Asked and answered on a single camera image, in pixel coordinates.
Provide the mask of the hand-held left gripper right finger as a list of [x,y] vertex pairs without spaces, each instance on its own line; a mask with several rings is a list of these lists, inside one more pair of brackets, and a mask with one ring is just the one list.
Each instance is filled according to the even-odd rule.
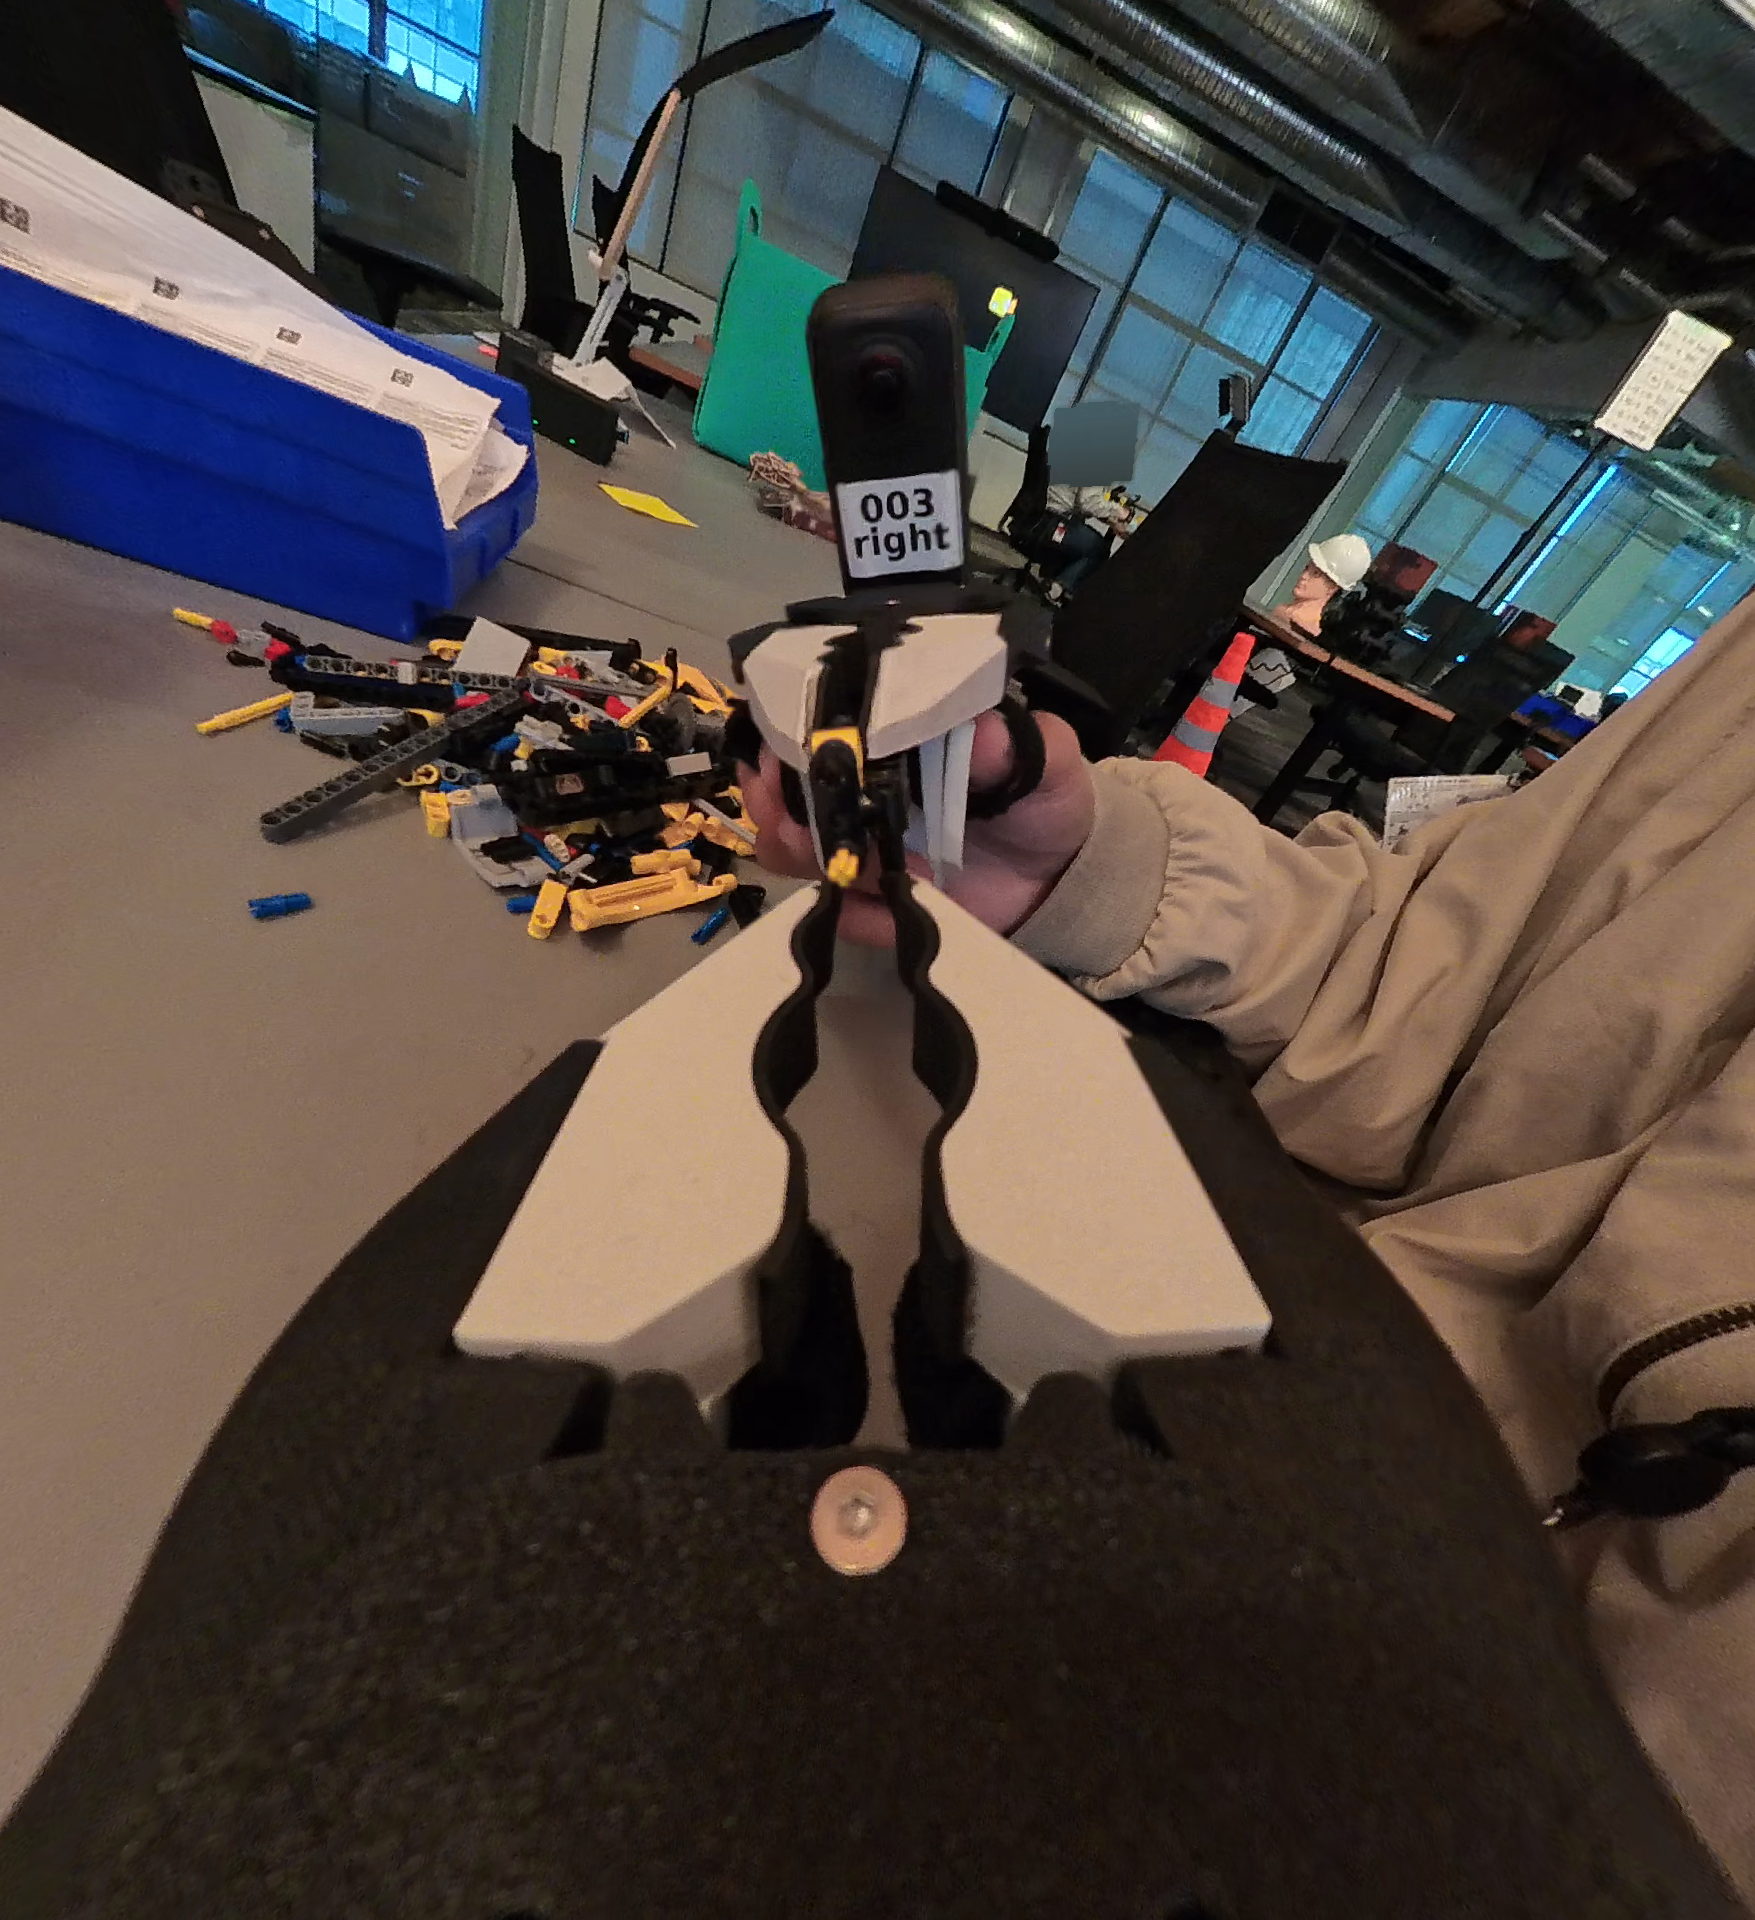
[[1259,1350],[1273,1311],[1172,1124],[1179,1061],[948,896],[891,904],[937,1105],[894,1315],[910,1442],[995,1449],[1054,1376]]

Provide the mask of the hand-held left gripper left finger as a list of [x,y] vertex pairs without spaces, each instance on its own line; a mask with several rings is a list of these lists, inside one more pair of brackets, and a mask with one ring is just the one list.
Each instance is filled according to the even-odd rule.
[[583,1078],[454,1331],[461,1357],[663,1373],[746,1452],[857,1438],[849,1262],[792,1130],[837,912],[788,897],[583,1053]]

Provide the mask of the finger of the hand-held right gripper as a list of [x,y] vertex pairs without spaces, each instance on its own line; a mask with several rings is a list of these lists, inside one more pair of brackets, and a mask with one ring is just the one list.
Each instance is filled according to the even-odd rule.
[[857,835],[857,627],[814,622],[766,629],[740,659],[761,744],[749,768],[769,800],[814,842]]
[[930,614],[881,650],[865,728],[873,760],[917,758],[917,804],[910,804],[906,850],[948,881],[963,869],[970,777],[976,722],[999,709],[1009,683],[1009,644],[999,610]]

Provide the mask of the small yellow black connector assembly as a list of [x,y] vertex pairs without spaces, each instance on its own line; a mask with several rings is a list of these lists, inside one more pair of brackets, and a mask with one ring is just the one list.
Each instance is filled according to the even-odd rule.
[[910,760],[872,747],[872,717],[884,659],[915,623],[895,604],[861,610],[849,629],[825,640],[803,697],[800,774],[823,880],[849,893],[877,862],[877,876],[905,874],[910,825]]

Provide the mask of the pile of brick pieces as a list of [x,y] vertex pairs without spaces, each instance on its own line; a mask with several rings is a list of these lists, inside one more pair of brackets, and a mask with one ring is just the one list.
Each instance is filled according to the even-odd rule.
[[199,735],[270,722],[329,763],[262,813],[275,847],[408,798],[534,942],[686,915],[704,946],[766,912],[745,874],[758,831],[739,790],[746,751],[730,741],[735,694],[677,649],[447,615],[370,659],[281,622],[172,618],[271,679],[271,694]]

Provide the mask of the person's right forearm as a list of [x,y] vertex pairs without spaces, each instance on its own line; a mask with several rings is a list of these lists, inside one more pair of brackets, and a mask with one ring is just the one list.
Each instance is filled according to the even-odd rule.
[[1330,1179],[1406,1194],[1482,999],[1482,904],[1451,832],[1286,838],[1145,760],[1075,766],[1017,804],[1031,831],[1012,946],[1097,1002],[1211,1022],[1265,1078],[1283,1144]]

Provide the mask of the person's right hand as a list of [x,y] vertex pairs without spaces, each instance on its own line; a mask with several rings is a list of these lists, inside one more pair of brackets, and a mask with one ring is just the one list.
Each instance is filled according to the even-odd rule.
[[[1001,713],[976,722],[970,766],[970,823],[963,869],[948,876],[948,896],[995,932],[1014,932],[1055,890],[1093,832],[1097,793],[1084,747],[1063,720],[1033,720],[1046,739],[1042,781],[995,819],[982,800],[1009,785],[1012,732]],[[796,881],[818,881],[823,869],[811,831],[785,804],[785,768],[766,747],[755,768],[739,771],[746,810],[758,828],[758,866]]]

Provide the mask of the teal green storage box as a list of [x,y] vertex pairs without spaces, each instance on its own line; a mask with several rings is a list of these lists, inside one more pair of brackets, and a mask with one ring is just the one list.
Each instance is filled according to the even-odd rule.
[[766,236],[763,198],[746,179],[712,363],[692,415],[697,446],[739,466],[777,455],[806,490],[825,490],[806,326],[818,299],[837,286]]

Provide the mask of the black monitor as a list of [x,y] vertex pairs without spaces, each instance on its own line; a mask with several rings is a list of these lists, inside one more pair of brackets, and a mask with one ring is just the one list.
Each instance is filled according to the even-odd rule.
[[952,181],[922,188],[884,165],[849,276],[887,275],[937,275],[956,288],[967,347],[991,358],[980,412],[1017,432],[1048,420],[1098,302],[1051,236]]

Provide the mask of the orange traffic cone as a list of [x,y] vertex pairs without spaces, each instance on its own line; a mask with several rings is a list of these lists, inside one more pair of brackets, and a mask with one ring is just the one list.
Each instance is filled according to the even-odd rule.
[[1200,781],[1211,777],[1254,650],[1257,636],[1248,627],[1235,627],[1226,640],[1179,679],[1172,688],[1176,717],[1154,753],[1155,766],[1179,766]]

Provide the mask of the black device with green light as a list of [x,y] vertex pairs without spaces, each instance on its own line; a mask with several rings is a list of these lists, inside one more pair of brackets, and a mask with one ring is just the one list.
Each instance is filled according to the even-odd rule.
[[502,328],[498,372],[523,385],[532,427],[544,439],[597,466],[614,461],[627,439],[620,404],[565,378],[560,358],[538,336]]

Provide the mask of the wooden stick stand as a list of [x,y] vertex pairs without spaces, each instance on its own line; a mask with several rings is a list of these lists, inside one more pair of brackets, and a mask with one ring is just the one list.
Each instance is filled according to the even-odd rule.
[[574,356],[555,352],[549,366],[563,387],[591,396],[602,404],[637,402],[627,372],[621,372],[609,352],[609,333],[621,318],[624,302],[631,302],[631,263],[627,241],[651,192],[651,179],[660,169],[674,123],[686,111],[686,105],[709,88],[745,76],[774,61],[799,54],[811,47],[818,36],[837,20],[833,9],[823,9],[799,20],[788,20],[730,40],[717,51],[704,54],[692,69],[686,69],[670,89],[660,99],[660,105],[648,118],[645,134],[636,141],[632,157],[624,165],[624,177],[610,196],[614,222],[609,236],[602,236],[594,252],[597,280],[602,282],[601,302],[583,336]]

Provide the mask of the blue bin with papers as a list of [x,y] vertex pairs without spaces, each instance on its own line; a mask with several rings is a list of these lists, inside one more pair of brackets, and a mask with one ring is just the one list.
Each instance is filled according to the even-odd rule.
[[530,465],[502,400],[301,288],[202,218],[0,108],[0,269],[278,372],[423,436],[446,528]]

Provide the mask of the white sign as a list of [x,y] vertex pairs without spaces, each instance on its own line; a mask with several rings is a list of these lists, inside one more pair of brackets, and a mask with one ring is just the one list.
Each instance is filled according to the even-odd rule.
[[1595,412],[1594,428],[1608,442],[1653,451],[1729,347],[1729,332],[1683,309],[1665,311]]

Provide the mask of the silver ventilation duct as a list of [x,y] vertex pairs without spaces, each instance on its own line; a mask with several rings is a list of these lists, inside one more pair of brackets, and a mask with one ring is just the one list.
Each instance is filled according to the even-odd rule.
[[1755,196],[1755,24],[1740,2],[1012,2],[1196,103],[1214,57],[1516,236],[1595,162],[1614,188]]

